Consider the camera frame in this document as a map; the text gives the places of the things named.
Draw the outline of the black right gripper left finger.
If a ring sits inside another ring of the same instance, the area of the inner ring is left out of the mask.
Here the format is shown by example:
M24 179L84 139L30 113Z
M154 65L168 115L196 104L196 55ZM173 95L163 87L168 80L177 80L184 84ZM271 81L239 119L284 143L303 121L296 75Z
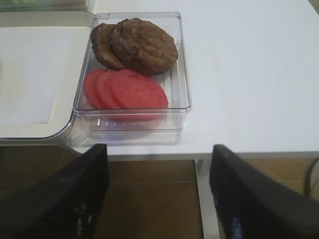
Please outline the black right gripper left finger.
M0 201L2 239L91 239L109 187L105 144Z

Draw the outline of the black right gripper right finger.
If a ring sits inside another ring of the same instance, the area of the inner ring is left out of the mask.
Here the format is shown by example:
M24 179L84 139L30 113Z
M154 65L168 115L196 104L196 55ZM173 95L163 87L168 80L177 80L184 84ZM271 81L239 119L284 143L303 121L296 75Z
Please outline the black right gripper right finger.
M270 179L222 144L209 184L227 239L317 239L319 203Z

